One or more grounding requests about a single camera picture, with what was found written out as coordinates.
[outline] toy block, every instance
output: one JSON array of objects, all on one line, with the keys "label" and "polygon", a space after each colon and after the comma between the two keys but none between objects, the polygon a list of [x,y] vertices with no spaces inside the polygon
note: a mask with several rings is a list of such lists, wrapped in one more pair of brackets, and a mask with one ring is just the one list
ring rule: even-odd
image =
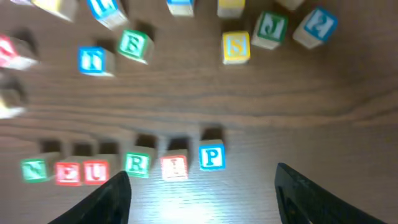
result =
[{"label": "toy block", "polygon": [[59,152],[46,152],[22,160],[21,169],[24,180],[28,183],[50,180],[55,174],[54,165],[60,159],[61,154]]},{"label": "toy block", "polygon": [[166,181],[181,181],[188,179],[188,150],[169,150],[160,158],[162,178]]},{"label": "toy block", "polygon": [[155,158],[155,149],[134,146],[134,152],[127,152],[124,170],[131,177],[148,178],[150,168]]},{"label": "toy block", "polygon": [[118,157],[115,154],[97,154],[92,160],[84,161],[83,165],[86,185],[104,184],[120,170]]},{"label": "toy block", "polygon": [[87,0],[87,3],[94,18],[108,29],[128,22],[116,0]]},{"label": "toy block", "polygon": [[80,47],[79,71],[85,75],[113,77],[115,72],[114,54],[102,47]]},{"label": "toy block", "polygon": [[307,15],[293,34],[293,39],[308,49],[325,43],[337,28],[338,20],[318,7]]},{"label": "toy block", "polygon": [[11,2],[23,6],[33,6],[32,0],[11,0]]},{"label": "toy block", "polygon": [[148,64],[148,60],[154,51],[154,42],[142,32],[125,30],[122,34],[118,51],[129,59]]},{"label": "toy block", "polygon": [[0,67],[25,70],[36,63],[27,42],[0,34]]},{"label": "toy block", "polygon": [[223,63],[242,64],[250,59],[250,37],[246,31],[223,34]]},{"label": "toy block", "polygon": [[201,170],[224,170],[225,148],[223,141],[220,139],[201,141],[199,161]]},{"label": "toy block", "polygon": [[283,39],[287,29],[288,19],[272,12],[263,12],[254,28],[252,45],[266,49],[275,49]]},{"label": "toy block", "polygon": [[244,10],[245,0],[218,0],[217,16],[239,18]]},{"label": "toy block", "polygon": [[17,90],[0,90],[0,119],[14,118],[25,112],[25,103]]},{"label": "toy block", "polygon": [[167,6],[173,16],[194,16],[194,0],[167,0]]},{"label": "toy block", "polygon": [[276,0],[281,6],[290,11],[296,10],[305,0]]},{"label": "toy block", "polygon": [[33,0],[37,7],[72,22],[78,8],[77,0]]}]

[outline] table surface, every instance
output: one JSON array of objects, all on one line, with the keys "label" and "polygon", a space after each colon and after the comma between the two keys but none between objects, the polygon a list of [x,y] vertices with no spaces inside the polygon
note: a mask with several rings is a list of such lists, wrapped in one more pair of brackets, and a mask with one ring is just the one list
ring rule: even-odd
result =
[{"label": "table surface", "polygon": [[[222,21],[216,1],[197,2],[195,18],[170,15],[164,0],[123,2],[129,27],[147,32],[154,58],[142,65],[116,54],[114,79],[79,74],[78,47],[115,49],[107,30],[80,1],[74,23],[39,8],[0,4],[0,32],[34,40],[40,64],[7,70],[28,112],[0,121],[0,223],[47,223],[96,187],[25,184],[19,161],[40,138],[70,142],[113,138],[121,153],[137,134],[190,138],[190,178],[164,182],[159,160],[149,179],[133,179],[130,223],[280,223],[275,169],[285,162],[343,200],[398,223],[398,2],[307,1],[294,13],[272,1],[247,0],[243,18]],[[306,50],[291,38],[314,6],[339,20],[329,43]],[[221,33],[250,30],[263,10],[289,16],[277,50],[252,48],[245,65],[224,66]],[[227,169],[199,171],[204,128],[221,125]]]}]

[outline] wood grain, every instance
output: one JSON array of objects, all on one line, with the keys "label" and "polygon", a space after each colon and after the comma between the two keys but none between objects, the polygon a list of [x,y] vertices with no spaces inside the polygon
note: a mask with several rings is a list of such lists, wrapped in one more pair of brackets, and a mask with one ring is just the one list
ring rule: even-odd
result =
[{"label": "wood grain", "polygon": [[[47,223],[95,187],[22,183],[19,161],[38,153],[40,138],[114,138],[126,152],[138,133],[168,140],[191,137],[190,179],[131,179],[130,223],[280,223],[274,192],[278,162],[286,162],[343,200],[385,222],[398,223],[398,2],[308,1],[289,13],[272,1],[247,0],[240,21],[222,21],[216,2],[197,2],[194,19],[176,19],[165,1],[128,1],[130,28],[153,33],[150,65],[116,55],[115,79],[78,73],[82,45],[111,32],[84,1],[75,23],[38,8],[0,4],[0,32],[28,29],[40,64],[6,70],[24,86],[28,112],[0,121],[0,223]],[[314,6],[336,15],[329,43],[308,51],[291,36]],[[262,10],[289,16],[284,44],[252,48],[247,65],[224,66],[221,33],[252,31]],[[207,126],[224,127],[227,169],[200,172],[197,147]]]}]

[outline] yellow letter block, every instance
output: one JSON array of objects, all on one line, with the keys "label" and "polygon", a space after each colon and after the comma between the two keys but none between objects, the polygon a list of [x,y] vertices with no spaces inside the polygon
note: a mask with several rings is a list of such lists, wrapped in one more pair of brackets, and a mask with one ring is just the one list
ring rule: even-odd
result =
[{"label": "yellow letter block", "polygon": [[225,65],[242,64],[250,59],[250,37],[247,31],[225,32],[222,46]]},{"label": "yellow letter block", "polygon": [[239,18],[244,10],[245,0],[218,0],[217,15],[221,18]]}]

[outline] blurred block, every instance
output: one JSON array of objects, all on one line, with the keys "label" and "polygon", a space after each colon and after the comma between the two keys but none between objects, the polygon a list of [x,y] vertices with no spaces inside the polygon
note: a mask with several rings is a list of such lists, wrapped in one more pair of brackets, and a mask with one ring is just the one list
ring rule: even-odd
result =
[{"label": "blurred block", "polygon": [[83,162],[86,185],[102,185],[109,180],[109,162],[106,160],[92,160]]},{"label": "blurred block", "polygon": [[287,29],[288,18],[273,12],[263,12],[254,28],[252,45],[266,49],[275,49],[283,39]]},{"label": "blurred block", "polygon": [[102,47],[79,48],[79,71],[96,77],[113,77],[115,72],[114,54]]},{"label": "blurred block", "polygon": [[150,37],[137,30],[125,30],[120,40],[119,53],[129,59],[148,64],[154,51]]},{"label": "blurred block", "polygon": [[25,112],[25,103],[17,90],[0,90],[0,119],[14,118]]},{"label": "blurred block", "polygon": [[54,165],[61,159],[59,152],[46,152],[21,161],[22,176],[28,183],[50,180],[55,172]]},{"label": "blurred block", "polygon": [[32,0],[11,0],[11,2],[23,6],[33,6]]},{"label": "blurred block", "polygon": [[87,0],[94,18],[108,29],[128,22],[115,0]]},{"label": "blurred block", "polygon": [[221,18],[240,18],[245,0],[218,0],[217,16]]},{"label": "blurred block", "polygon": [[199,161],[201,170],[224,170],[226,159],[223,141],[220,139],[201,141]]},{"label": "blurred block", "polygon": [[131,177],[148,178],[155,154],[155,149],[136,146],[134,150],[138,152],[126,153],[124,170]]},{"label": "blurred block", "polygon": [[61,186],[81,186],[82,166],[79,162],[72,162],[68,158],[55,164],[55,184]]},{"label": "blurred block", "polygon": [[0,67],[25,70],[36,63],[27,42],[0,34]]},{"label": "blurred block", "polygon": [[70,22],[75,18],[78,9],[77,0],[33,0],[37,7]]},{"label": "blurred block", "polygon": [[296,10],[305,0],[276,0],[277,3],[290,11]]},{"label": "blurred block", "polygon": [[166,181],[181,181],[188,179],[188,150],[169,150],[160,158],[162,178]]},{"label": "blurred block", "polygon": [[308,49],[325,43],[337,28],[338,20],[318,7],[307,15],[293,34],[293,39]]},{"label": "blurred block", "polygon": [[173,16],[194,16],[194,0],[167,0],[167,6]]},{"label": "blurred block", "polygon": [[250,37],[246,31],[223,34],[223,63],[242,64],[250,59]]}]

